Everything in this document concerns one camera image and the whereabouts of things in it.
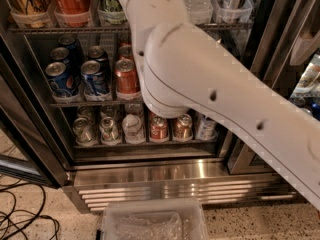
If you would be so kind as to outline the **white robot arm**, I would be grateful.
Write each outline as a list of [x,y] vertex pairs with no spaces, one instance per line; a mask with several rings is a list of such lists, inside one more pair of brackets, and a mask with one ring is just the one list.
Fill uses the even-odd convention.
[[320,209],[320,124],[192,24],[183,0],[119,0],[147,107],[189,109],[233,132]]

